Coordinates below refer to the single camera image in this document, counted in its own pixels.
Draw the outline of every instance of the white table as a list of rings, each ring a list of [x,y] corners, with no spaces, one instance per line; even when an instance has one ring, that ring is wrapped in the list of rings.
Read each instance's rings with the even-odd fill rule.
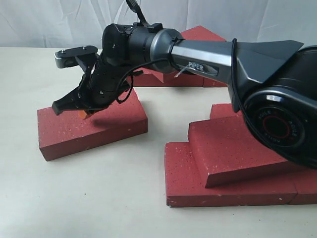
[[[310,238],[317,206],[170,208],[164,145],[229,103],[225,88],[136,88],[149,132],[46,162],[37,109],[80,81],[59,49],[0,48],[0,238]]]

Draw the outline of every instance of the robotic arm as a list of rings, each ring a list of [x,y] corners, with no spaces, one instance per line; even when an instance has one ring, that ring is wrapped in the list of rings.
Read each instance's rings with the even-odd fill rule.
[[[69,110],[93,115],[114,101],[123,103],[140,68],[201,75],[228,86],[233,111],[242,111],[259,142],[289,161],[317,169],[317,46],[185,40],[175,29],[150,25],[137,3],[126,1],[140,22],[107,26],[100,55],[94,46],[55,54],[57,67],[79,65],[84,71],[79,86],[53,102],[56,115]],[[120,100],[123,92],[127,97]]]

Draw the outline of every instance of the piper logo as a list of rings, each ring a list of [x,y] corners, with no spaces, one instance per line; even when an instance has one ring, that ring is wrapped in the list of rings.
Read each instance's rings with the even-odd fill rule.
[[[199,71],[204,70],[204,67],[201,64],[195,62],[189,62],[188,67]]]

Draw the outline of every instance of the black cable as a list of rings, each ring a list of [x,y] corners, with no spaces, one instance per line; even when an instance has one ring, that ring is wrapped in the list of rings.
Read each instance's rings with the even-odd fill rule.
[[[253,125],[253,123],[251,122],[250,118],[248,117],[246,110],[244,108],[244,106],[242,105],[242,100],[239,97],[238,94],[238,82],[237,82],[237,56],[236,56],[236,48],[237,48],[237,39],[234,38],[232,40],[232,49],[231,49],[231,84],[232,84],[232,89],[233,89],[233,93],[236,97],[236,100],[238,102],[239,108],[242,112],[242,115],[244,115],[244,120],[246,122],[246,124],[250,127],[250,129],[253,131],[253,133],[256,134],[256,136],[262,140],[262,142],[271,150],[275,151],[277,154],[281,155],[282,157],[284,157],[285,159],[292,161],[296,164],[300,164],[302,166],[310,166],[310,167],[316,167],[316,164],[313,164],[313,162],[308,163],[308,162],[300,162],[297,159],[293,158],[292,156],[290,156],[289,154],[285,153],[284,151],[282,151],[280,148],[278,148],[277,146],[272,145],[257,129],[256,127]]]
[[[122,86],[123,82],[125,81],[126,77],[128,77],[129,75],[131,76],[130,90],[129,90],[127,96],[125,97],[125,99],[120,100],[119,97],[117,97],[116,101],[117,101],[119,104],[121,104],[121,103],[124,103],[125,101],[127,101],[128,98],[130,97],[131,92],[132,92],[132,89],[133,89],[133,81],[134,81],[133,75],[132,75],[133,71],[135,71],[135,70],[137,70],[137,69],[139,69],[139,68],[142,68],[142,67],[145,67],[145,66],[148,66],[148,65],[157,63],[157,62],[162,62],[162,61],[169,61],[169,59],[168,59],[168,58],[156,59],[156,60],[153,60],[153,61],[150,61],[150,62],[147,62],[147,63],[140,64],[140,65],[138,65],[138,66],[136,66],[136,67],[130,69],[129,71],[127,71],[127,72],[123,75],[123,77],[120,79],[120,81],[119,81],[119,83],[118,83],[118,86],[117,86],[117,89],[116,89],[116,93],[118,93],[118,91],[119,91],[120,87]]]

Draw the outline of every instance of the red ring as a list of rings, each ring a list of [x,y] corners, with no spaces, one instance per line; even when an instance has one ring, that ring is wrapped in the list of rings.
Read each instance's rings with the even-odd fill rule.
[[[276,119],[279,119],[279,120],[282,121],[282,122],[286,125],[286,127],[287,127],[287,133],[286,133],[285,136],[273,135],[274,137],[279,138],[279,139],[284,139],[284,138],[286,138],[287,136],[289,136],[289,134],[290,134],[291,131],[290,131],[290,128],[289,128],[287,122],[286,122],[285,120],[283,120],[282,118],[277,117],[277,116],[267,116],[266,118],[263,119],[263,127],[264,127],[264,129],[267,131],[267,133],[271,134],[271,133],[268,131],[268,129],[266,128],[266,126],[265,126],[265,121],[266,121],[268,118],[276,118]]]

